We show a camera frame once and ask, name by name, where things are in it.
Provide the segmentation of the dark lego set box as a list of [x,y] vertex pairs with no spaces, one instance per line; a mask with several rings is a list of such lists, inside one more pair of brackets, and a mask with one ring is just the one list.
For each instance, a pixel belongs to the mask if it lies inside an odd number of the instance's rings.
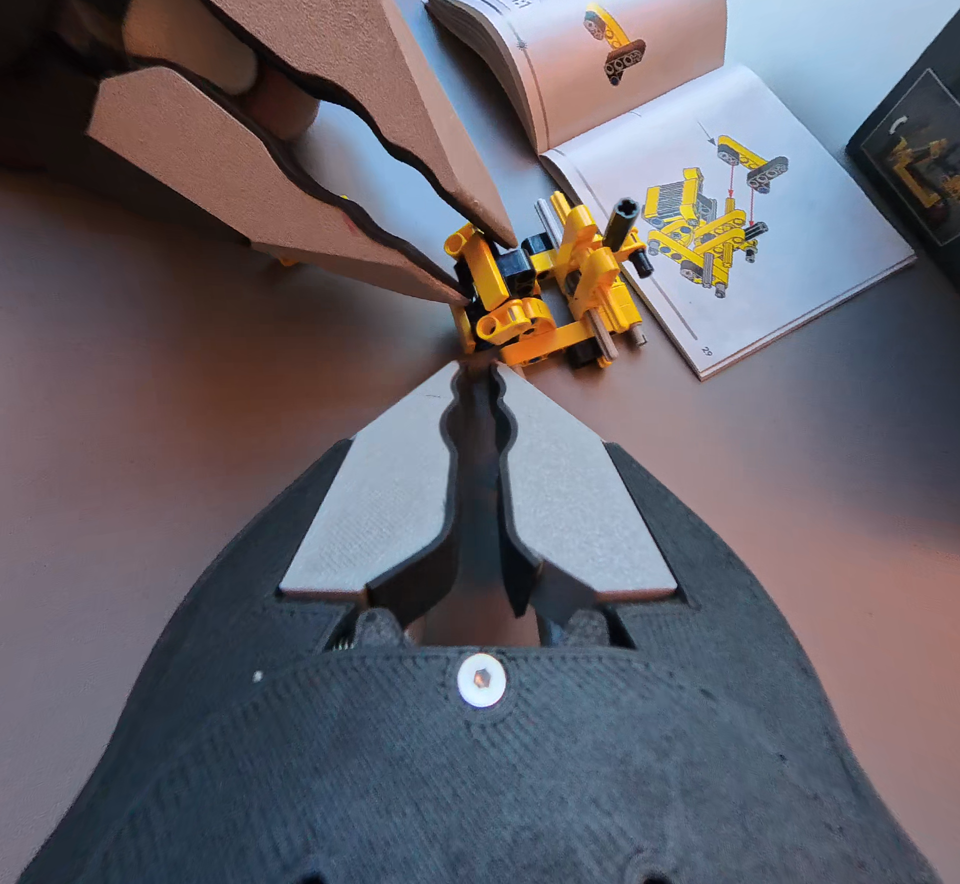
[[958,287],[958,14],[858,128],[846,153]]

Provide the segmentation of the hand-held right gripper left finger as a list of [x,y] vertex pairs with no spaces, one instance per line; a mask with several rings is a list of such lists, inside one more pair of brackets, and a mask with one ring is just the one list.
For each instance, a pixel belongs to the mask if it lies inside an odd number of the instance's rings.
[[354,435],[280,582],[286,597],[390,610],[402,626],[451,589],[458,457],[451,362]]

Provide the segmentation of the person's left hand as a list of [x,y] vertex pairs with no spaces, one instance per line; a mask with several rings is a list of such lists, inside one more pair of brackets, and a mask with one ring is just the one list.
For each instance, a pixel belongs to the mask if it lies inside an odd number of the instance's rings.
[[294,142],[316,120],[320,101],[266,62],[258,63],[254,85],[237,98],[239,107],[277,139]]

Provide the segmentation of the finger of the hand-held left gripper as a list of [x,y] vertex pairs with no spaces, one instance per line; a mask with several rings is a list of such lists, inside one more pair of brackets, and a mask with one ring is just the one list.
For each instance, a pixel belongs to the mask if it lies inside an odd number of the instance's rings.
[[464,218],[516,246],[474,143],[395,0],[207,0],[311,96],[362,118]]
[[424,300],[468,301],[448,272],[276,155],[252,124],[170,67],[102,81],[88,128],[257,250]]

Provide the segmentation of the lego instruction booklet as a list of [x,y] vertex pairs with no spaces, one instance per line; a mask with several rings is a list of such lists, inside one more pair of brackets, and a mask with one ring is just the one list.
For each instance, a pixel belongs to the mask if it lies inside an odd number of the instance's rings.
[[571,206],[603,228],[620,199],[638,203],[653,273],[625,265],[630,296],[700,380],[914,260],[767,86],[726,62],[727,0],[424,2],[497,75]]

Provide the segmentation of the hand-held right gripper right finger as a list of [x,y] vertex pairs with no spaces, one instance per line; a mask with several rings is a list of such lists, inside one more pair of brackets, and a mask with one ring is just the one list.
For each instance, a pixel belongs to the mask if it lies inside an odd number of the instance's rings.
[[503,575],[548,619],[677,590],[604,441],[505,364],[490,370]]

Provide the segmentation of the yellow lego vehicle model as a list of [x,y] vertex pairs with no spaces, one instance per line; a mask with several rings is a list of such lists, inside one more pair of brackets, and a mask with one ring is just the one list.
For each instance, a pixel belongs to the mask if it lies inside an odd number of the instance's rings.
[[471,224],[444,243],[469,297],[451,308],[463,350],[497,349],[522,373],[559,352],[573,368],[605,368],[618,358],[614,335],[642,346],[642,316],[623,275],[625,265],[639,277],[653,273],[635,230],[639,204],[620,199],[603,228],[559,192],[534,207],[544,231],[516,249],[499,252]]

